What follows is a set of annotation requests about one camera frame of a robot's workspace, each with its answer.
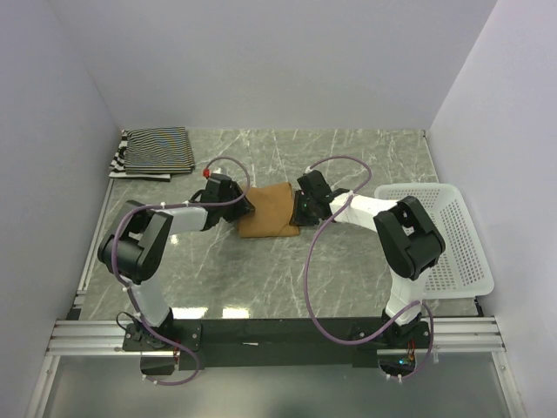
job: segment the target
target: white backdrop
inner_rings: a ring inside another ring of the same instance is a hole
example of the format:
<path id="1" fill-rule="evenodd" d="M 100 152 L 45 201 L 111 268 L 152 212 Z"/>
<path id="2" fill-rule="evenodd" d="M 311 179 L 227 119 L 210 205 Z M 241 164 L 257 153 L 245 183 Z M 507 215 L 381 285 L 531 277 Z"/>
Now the white backdrop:
<path id="1" fill-rule="evenodd" d="M 433 123 L 442 181 L 471 206 L 529 416 L 555 416 L 557 3 L 499 0 Z"/>
<path id="2" fill-rule="evenodd" d="M 118 132 L 43 0 L 0 1 L 0 416 L 75 297 Z"/>
<path id="3" fill-rule="evenodd" d="M 495 3 L 49 1 L 126 128 L 429 128 Z"/>

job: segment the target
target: brown cloth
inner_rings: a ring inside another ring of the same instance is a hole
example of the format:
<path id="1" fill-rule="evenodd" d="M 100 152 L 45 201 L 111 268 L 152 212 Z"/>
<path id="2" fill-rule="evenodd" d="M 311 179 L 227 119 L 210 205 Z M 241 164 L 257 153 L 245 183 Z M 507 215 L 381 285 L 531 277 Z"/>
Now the brown cloth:
<path id="1" fill-rule="evenodd" d="M 290 225 L 294 198 L 290 183 L 278 183 L 267 187 L 251 187 L 247 199 L 255 206 L 255 212 L 238 221 L 241 238 L 293 237 L 299 228 Z"/>

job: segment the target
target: white plastic basket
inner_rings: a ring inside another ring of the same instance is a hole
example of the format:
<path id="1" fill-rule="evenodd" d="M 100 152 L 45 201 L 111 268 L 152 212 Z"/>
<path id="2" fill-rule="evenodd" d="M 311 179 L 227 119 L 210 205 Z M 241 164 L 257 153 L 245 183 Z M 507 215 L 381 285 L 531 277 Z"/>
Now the white plastic basket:
<path id="1" fill-rule="evenodd" d="M 426 283 L 426 298 L 458 299 L 491 293 L 493 276 L 459 190 L 440 183 L 381 185 L 375 190 L 378 199 L 406 196 L 419 200 L 446 243 Z"/>

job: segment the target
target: striped cloth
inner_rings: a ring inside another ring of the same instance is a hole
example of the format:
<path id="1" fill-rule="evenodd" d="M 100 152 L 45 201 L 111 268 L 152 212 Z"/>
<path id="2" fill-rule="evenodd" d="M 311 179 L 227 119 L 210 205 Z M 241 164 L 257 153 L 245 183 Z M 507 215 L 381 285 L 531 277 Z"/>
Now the striped cloth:
<path id="1" fill-rule="evenodd" d="M 185 128 L 124 131 L 128 149 L 124 157 L 129 174 L 189 173 L 195 168 Z"/>
<path id="2" fill-rule="evenodd" d="M 111 179 L 143 179 L 171 181 L 170 174 L 131 174 L 125 171 L 125 154 L 128 149 L 128 140 L 122 137 L 118 145 L 118 151 L 114 154 L 111 161 L 111 172 L 108 175 Z"/>

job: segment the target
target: gray marble surface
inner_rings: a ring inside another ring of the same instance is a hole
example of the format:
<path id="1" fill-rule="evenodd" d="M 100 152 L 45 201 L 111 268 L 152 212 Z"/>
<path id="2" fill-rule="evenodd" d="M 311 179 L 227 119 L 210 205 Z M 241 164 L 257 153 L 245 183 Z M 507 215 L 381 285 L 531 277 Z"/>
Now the gray marble surface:
<path id="1" fill-rule="evenodd" d="M 360 194 L 373 196 L 378 185 L 437 181 L 422 131 L 373 130 L 199 130 L 190 131 L 198 169 L 171 183 L 116 180 L 105 214 L 104 230 L 127 199 L 175 203 L 205 186 L 201 170 L 217 156 L 243 161 L 252 184 L 272 185 L 296 178 L 312 162 L 334 154 L 362 158 L 372 167 L 372 181 Z M 223 163 L 242 184 L 243 173 Z M 346 160 L 320 169 L 332 187 L 353 188 L 363 168 Z M 306 317 L 302 269 L 314 228 L 298 237 L 241 239 L 235 225 L 221 221 L 202 233 L 172 236 L 158 276 L 164 296 L 179 317 Z M 131 305 L 121 286 L 96 260 L 91 263 L 81 320 L 112 320 Z M 310 294 L 319 316 L 380 315 L 391 277 L 377 234 L 356 226 L 331 225 L 312 256 Z M 475 316 L 472 299 L 430 300 L 436 315 Z"/>

